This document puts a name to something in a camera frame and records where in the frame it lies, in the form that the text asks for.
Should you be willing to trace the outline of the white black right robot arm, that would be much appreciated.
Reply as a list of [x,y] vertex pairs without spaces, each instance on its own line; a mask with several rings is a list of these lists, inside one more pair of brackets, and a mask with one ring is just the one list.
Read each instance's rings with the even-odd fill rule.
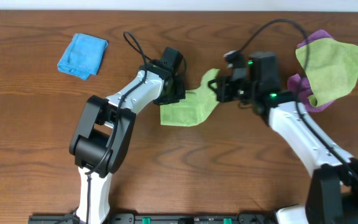
[[250,105],[292,148],[311,182],[304,205],[278,209],[275,223],[358,223],[358,159],[339,147],[311,118],[303,103],[282,90],[272,52],[224,55],[232,74],[208,86],[221,103]]

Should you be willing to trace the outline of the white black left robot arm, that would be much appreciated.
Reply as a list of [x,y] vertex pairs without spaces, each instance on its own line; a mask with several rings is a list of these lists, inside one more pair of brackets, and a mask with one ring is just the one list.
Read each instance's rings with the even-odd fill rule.
[[184,82],[178,74],[183,62],[179,51],[167,47],[160,59],[140,66],[133,81],[121,91],[87,100],[69,147],[81,177],[74,223],[104,223],[108,219],[112,175],[126,157],[135,119],[149,103],[161,106],[185,98]]

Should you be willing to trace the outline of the light green cloth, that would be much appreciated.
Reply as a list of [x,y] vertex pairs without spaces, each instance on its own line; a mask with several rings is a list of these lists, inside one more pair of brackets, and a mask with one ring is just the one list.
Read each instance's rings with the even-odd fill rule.
[[206,121],[219,104],[215,92],[208,87],[208,82],[214,80],[218,73],[217,68],[208,70],[202,76],[198,88],[185,91],[185,99],[178,103],[161,106],[160,124],[190,127]]

